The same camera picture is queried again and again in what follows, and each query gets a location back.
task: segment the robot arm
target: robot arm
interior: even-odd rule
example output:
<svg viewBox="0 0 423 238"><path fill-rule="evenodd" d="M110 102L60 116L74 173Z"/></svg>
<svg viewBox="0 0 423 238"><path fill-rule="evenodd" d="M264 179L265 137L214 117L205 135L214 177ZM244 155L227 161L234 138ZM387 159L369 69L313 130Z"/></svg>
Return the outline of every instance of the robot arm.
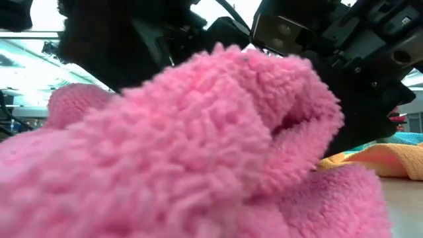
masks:
<svg viewBox="0 0 423 238"><path fill-rule="evenodd" d="M326 156L394 134L389 113L415 98L401 80L423 56L420 1L263 0L251 30L222 0L235 20L221 17L204 30L207 22L190 10L199 1L59 0L68 17L59 55L117 92L216 42L309 58L346 117ZM0 11L5 2L29 16L31 0L1 1ZM29 28L4 22L9 30Z"/></svg>

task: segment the pink fleece cloth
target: pink fleece cloth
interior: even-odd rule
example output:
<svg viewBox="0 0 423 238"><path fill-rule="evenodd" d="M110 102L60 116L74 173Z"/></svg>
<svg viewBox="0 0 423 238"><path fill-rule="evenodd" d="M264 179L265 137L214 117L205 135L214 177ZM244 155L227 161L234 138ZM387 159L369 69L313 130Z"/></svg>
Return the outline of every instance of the pink fleece cloth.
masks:
<svg viewBox="0 0 423 238"><path fill-rule="evenodd" d="M80 122L90 109L103 109L112 98L112 93L106 92L96 85L74 83L55 90L48 102L49 116L43 127L31 132L24 132L13 136L3 143L0 143L0 163L20 164L26 163L26 154L32 153L24 149L26 145L38 144L40 136L52 136L51 140L60 133L57 130L64 130L68 125ZM39 144L42 149L36 151L49 151L50 144Z"/></svg>
<svg viewBox="0 0 423 238"><path fill-rule="evenodd" d="M373 172L311 172L341 126L307 60L217 46L1 165L0 237L390 237Z"/></svg>

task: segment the fluorescent light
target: fluorescent light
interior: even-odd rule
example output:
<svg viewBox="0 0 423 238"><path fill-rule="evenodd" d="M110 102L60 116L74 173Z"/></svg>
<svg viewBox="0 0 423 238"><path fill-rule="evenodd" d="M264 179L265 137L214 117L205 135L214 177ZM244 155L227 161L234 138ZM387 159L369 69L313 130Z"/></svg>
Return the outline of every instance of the fluorescent light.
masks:
<svg viewBox="0 0 423 238"><path fill-rule="evenodd" d="M57 32L8 32L1 31L0 38L5 39L39 39L39 40L49 40L49 39L59 39Z"/></svg>
<svg viewBox="0 0 423 238"><path fill-rule="evenodd" d="M25 107L25 108L45 108L45 106L31 106L31 105L6 105L7 108Z"/></svg>
<svg viewBox="0 0 423 238"><path fill-rule="evenodd" d="M423 91L423 87L409 87L411 91Z"/></svg>

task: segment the black cable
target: black cable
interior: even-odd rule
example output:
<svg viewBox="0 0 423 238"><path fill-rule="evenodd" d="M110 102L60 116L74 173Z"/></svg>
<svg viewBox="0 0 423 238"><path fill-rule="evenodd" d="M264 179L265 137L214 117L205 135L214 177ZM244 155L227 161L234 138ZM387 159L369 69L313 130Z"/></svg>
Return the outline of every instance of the black cable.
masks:
<svg viewBox="0 0 423 238"><path fill-rule="evenodd" d="M236 12L236 10L228 3L226 0L216 0L232 17L235 21L239 22L241 25L245 26L247 30L250 32L251 29L247 23L243 20L243 18Z"/></svg>
<svg viewBox="0 0 423 238"><path fill-rule="evenodd" d="M0 90L0 108L1 110L6 114L6 116L12 118L13 120L19 122L22 126L28 128L29 130L33 130L34 128L30 125L28 125L26 122L22 121L21 119L17 118L16 116L13 116L9 110L7 110L6 103L5 103L5 95Z"/></svg>
<svg viewBox="0 0 423 238"><path fill-rule="evenodd" d="M9 131L8 129L2 126L0 126L0 132L3 132L4 134L6 134L6 136L14 136L14 134L11 131Z"/></svg>

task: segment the teal towel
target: teal towel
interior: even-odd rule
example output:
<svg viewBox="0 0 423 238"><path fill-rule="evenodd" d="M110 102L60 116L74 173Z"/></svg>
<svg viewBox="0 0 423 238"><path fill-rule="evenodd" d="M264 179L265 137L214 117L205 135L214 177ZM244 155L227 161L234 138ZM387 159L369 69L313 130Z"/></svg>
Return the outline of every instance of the teal towel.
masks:
<svg viewBox="0 0 423 238"><path fill-rule="evenodd" d="M376 143L399 143L404 145L418 145L419 143L423 143L423 134L411 132L397 132L389 138L377 139L375 141L365 143L364 145L357 146L353 149L350 149L349 151L345 151L345 153L356 153Z"/></svg>

